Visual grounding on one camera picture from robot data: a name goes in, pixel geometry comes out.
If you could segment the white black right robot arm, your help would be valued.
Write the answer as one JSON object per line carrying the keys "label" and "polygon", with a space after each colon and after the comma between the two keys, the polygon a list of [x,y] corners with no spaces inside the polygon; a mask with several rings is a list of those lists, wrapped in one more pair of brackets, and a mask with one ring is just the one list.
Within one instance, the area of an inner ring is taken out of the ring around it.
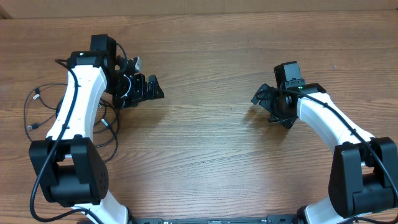
{"label": "white black right robot arm", "polygon": [[328,195],[300,208],[292,223],[374,223],[367,215],[397,208],[397,145],[352,122],[322,86],[263,84],[251,101],[270,113],[271,123],[308,124],[333,154]]}

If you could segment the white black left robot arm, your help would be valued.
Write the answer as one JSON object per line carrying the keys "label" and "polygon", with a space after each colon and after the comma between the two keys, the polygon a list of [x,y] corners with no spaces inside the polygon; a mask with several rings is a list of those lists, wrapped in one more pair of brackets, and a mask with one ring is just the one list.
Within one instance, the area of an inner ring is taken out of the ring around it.
{"label": "white black left robot arm", "polygon": [[110,50],[73,52],[56,63],[68,71],[68,83],[53,126],[45,139],[32,141],[29,157],[36,174],[29,209],[39,222],[82,213],[92,223],[135,223],[130,209],[109,190],[108,169],[93,144],[93,129],[103,93],[118,111],[164,92],[156,76],[141,74],[141,59]]}

